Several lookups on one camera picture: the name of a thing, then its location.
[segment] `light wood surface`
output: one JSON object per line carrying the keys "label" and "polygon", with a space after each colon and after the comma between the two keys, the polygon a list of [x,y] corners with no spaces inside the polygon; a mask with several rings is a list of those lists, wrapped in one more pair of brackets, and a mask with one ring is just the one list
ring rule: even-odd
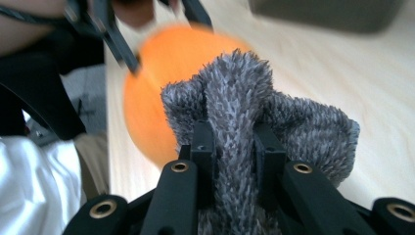
{"label": "light wood surface", "polygon": [[[246,0],[205,0],[216,31],[249,42],[273,68],[274,87],[342,109],[360,124],[351,176],[342,194],[371,208],[379,197],[415,204],[415,1],[385,32],[357,35],[253,16]],[[157,22],[133,30],[120,24],[135,50],[156,28],[180,15],[156,4]],[[122,112],[125,65],[107,50],[111,193],[128,201],[153,189],[161,170],[132,143]]]}

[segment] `black cable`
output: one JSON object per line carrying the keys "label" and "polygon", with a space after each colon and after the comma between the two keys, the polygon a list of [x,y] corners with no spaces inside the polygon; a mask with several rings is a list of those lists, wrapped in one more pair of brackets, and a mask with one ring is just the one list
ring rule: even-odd
{"label": "black cable", "polygon": [[69,22],[65,17],[62,18],[43,18],[29,13],[0,6],[0,15],[29,24],[47,24],[53,26],[68,26]]}

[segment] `orange ball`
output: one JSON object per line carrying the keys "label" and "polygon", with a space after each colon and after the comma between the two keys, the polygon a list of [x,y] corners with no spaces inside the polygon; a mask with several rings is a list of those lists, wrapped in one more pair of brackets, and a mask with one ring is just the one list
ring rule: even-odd
{"label": "orange ball", "polygon": [[249,51],[246,43],[202,25],[170,25],[138,50],[140,68],[124,86],[124,117],[137,148],[158,167],[177,160],[176,139],[167,123],[161,89],[188,80],[222,53]]}

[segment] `gray fuzzy fabric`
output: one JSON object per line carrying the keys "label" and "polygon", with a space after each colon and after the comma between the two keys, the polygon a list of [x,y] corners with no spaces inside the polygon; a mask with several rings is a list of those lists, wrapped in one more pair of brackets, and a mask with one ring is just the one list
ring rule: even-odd
{"label": "gray fuzzy fabric", "polygon": [[255,203],[258,121],[272,126],[291,160],[316,165],[336,187],[352,170],[358,124],[334,107],[275,91],[269,65],[254,53],[221,55],[192,79],[168,84],[161,98],[177,150],[191,144],[196,120],[207,118],[213,129],[216,203],[199,212],[199,234],[280,234],[275,214]]}

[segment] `metal screw hole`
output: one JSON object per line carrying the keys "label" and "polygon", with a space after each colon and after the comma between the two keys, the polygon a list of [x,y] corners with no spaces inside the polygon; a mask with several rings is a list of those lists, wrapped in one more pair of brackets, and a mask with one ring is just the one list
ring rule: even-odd
{"label": "metal screw hole", "polygon": [[407,222],[415,223],[415,211],[401,204],[388,204],[388,211],[394,216]]}
{"label": "metal screw hole", "polygon": [[189,168],[189,166],[185,163],[178,163],[171,166],[171,170],[177,173],[181,173],[186,171]]}
{"label": "metal screw hole", "polygon": [[93,218],[104,218],[115,212],[116,202],[114,200],[103,201],[89,211],[89,215]]}
{"label": "metal screw hole", "polygon": [[300,173],[312,173],[312,168],[307,164],[295,164],[294,169]]}

